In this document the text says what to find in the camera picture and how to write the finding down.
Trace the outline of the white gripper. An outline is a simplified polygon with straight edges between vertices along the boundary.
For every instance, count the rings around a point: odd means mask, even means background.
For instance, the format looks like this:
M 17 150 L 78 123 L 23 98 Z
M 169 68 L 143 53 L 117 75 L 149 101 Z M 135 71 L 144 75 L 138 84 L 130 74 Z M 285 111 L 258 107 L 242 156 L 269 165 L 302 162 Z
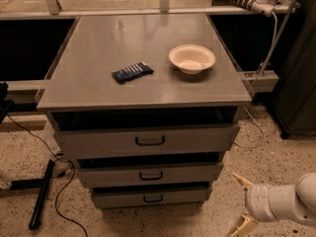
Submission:
M 271 185 L 255 184 L 233 172 L 232 176 L 240 184 L 245 194 L 245 205 L 249 214 L 242 213 L 226 237 L 245 237 L 261 222 L 277 221 L 270 206 L 271 192 L 276 188 Z

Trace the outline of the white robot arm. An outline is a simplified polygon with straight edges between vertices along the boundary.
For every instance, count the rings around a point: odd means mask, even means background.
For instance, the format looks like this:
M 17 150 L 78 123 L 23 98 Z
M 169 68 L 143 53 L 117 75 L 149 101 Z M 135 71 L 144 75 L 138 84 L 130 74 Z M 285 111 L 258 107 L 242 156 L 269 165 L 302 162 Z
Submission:
M 245 237 L 260 222 L 290 220 L 316 227 L 316 174 L 302 175 L 294 185 L 272 186 L 253 184 L 246 178 L 232 173 L 245 191 L 245 206 L 227 237 Z

